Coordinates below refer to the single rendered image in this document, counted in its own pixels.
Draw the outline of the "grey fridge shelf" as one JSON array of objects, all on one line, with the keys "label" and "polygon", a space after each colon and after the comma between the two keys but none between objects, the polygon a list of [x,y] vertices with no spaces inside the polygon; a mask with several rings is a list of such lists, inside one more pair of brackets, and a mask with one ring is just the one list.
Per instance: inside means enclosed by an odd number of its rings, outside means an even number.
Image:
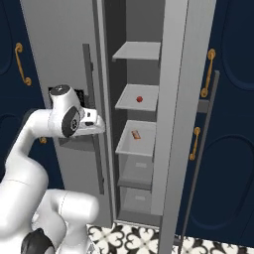
[{"label": "grey fridge shelf", "polygon": [[[137,130],[141,139],[135,140],[131,131]],[[156,137],[156,123],[128,120],[116,148],[117,154],[152,157]]]},{"label": "grey fridge shelf", "polygon": [[[155,112],[158,95],[158,85],[127,84],[120,95],[115,108]],[[143,97],[141,103],[137,102],[137,96]]]},{"label": "grey fridge shelf", "polygon": [[126,42],[112,56],[116,60],[150,60],[157,61],[161,44],[157,42]]}]

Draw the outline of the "navy cupboard door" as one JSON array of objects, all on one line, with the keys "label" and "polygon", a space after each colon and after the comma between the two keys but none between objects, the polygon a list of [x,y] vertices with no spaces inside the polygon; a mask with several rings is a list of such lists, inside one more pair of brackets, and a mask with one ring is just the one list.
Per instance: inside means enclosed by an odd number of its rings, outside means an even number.
[{"label": "navy cupboard door", "polygon": [[[23,82],[18,70],[17,43],[23,45],[19,58],[31,86]],[[28,108],[45,107],[20,0],[0,0],[0,98]]]},{"label": "navy cupboard door", "polygon": [[[5,175],[6,159],[14,145],[27,118],[35,111],[35,108],[24,114],[15,113],[12,110],[0,110],[0,182]],[[40,163],[49,176],[50,189],[64,189],[57,153],[52,138],[47,138],[46,143],[37,139],[30,151],[29,156]]]},{"label": "navy cupboard door", "polygon": [[254,203],[254,117],[212,114],[200,162],[189,162],[176,232],[240,243]]},{"label": "navy cupboard door", "polygon": [[[210,98],[214,71],[219,84],[214,107],[221,114],[254,118],[254,0],[216,0],[208,51],[215,49],[208,87]],[[205,86],[206,59],[202,86]]]}]

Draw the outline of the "clear fridge drawer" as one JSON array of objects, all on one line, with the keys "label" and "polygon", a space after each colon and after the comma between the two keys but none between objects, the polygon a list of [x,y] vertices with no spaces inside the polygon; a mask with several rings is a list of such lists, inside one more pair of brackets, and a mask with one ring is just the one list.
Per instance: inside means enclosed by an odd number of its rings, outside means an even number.
[{"label": "clear fridge drawer", "polygon": [[120,188],[120,210],[151,213],[152,195],[148,190]]},{"label": "clear fridge drawer", "polygon": [[151,157],[119,155],[118,186],[149,191],[152,188]]}]

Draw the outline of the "grey fridge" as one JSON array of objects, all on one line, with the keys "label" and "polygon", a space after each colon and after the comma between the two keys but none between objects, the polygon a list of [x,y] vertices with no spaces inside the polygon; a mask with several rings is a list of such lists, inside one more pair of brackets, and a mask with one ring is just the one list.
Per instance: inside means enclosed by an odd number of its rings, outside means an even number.
[{"label": "grey fridge", "polygon": [[[155,122],[155,112],[116,109],[127,84],[160,85],[165,0],[97,0],[100,60],[102,70],[104,121],[112,190],[113,217],[119,222],[158,227],[161,217],[120,210],[119,155],[116,148],[128,120]],[[157,61],[116,60],[112,56],[126,42],[161,44]]]}]

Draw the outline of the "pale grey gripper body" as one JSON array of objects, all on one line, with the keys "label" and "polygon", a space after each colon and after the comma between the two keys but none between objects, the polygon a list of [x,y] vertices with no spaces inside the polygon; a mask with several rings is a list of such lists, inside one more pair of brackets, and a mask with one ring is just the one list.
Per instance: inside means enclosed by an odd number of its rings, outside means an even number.
[{"label": "pale grey gripper body", "polygon": [[105,124],[103,119],[98,116],[96,121],[92,124],[87,126],[86,122],[82,120],[79,123],[79,126],[76,130],[76,135],[77,136],[82,136],[82,135],[95,135],[95,134],[100,134],[105,131]]}]

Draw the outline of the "plain grey fridge door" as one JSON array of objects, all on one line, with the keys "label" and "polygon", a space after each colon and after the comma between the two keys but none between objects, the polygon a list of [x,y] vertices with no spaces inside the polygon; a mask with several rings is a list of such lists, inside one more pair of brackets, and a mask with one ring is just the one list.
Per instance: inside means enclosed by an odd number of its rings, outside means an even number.
[{"label": "plain grey fridge door", "polygon": [[172,254],[216,0],[166,0],[151,212]]}]

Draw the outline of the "grey fridge door with dispenser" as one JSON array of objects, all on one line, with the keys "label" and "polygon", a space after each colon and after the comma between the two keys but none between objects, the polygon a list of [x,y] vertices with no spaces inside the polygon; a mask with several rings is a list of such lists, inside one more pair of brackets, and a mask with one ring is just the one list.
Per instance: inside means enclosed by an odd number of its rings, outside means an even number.
[{"label": "grey fridge door with dispenser", "polygon": [[[97,0],[21,0],[21,5],[46,105],[51,105],[49,89],[67,84],[83,91],[87,107],[82,45],[89,44],[94,109],[104,116]],[[94,224],[109,227],[113,215],[107,141],[104,133],[98,138],[104,194],[99,193],[92,136],[56,138],[54,143],[64,188],[96,196],[99,213]]]}]

